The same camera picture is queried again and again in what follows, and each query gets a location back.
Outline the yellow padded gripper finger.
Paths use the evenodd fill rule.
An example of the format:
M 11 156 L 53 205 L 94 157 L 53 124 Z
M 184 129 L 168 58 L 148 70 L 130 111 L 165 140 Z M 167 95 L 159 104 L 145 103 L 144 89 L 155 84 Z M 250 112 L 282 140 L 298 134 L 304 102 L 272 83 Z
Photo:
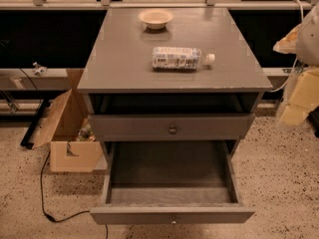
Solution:
M 301 74 L 293 73 L 284 90 L 278 109 L 281 126 L 301 125 L 319 107 L 319 68 L 309 68 Z

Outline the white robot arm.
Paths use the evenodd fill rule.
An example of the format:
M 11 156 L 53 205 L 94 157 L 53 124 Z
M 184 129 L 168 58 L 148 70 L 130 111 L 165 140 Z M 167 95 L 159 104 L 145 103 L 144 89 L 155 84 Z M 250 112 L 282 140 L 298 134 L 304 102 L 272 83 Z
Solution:
M 295 54 L 305 66 L 301 73 L 293 69 L 284 88 L 283 102 L 277 111 L 278 123 L 284 127 L 301 125 L 319 107 L 319 4 L 303 18 L 273 50 Z

